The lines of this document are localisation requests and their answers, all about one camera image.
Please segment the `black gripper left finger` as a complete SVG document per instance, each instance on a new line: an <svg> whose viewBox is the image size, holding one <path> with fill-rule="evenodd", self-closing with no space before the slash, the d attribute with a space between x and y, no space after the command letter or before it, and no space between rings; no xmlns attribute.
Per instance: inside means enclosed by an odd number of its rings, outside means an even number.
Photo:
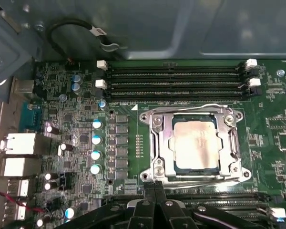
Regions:
<svg viewBox="0 0 286 229"><path fill-rule="evenodd" d="M123 198L124 204L108 203L63 223L61 229L152 229L155 183L146 182L143 195Z"/></svg>

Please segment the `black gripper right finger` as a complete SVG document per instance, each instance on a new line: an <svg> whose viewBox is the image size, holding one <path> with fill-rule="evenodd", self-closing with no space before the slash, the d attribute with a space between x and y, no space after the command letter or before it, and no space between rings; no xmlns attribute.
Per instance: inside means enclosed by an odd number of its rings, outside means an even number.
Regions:
<svg viewBox="0 0 286 229"><path fill-rule="evenodd" d="M264 226L204 205L188 210L168 200L161 181L155 182L155 222L163 229L263 229Z"/></svg>

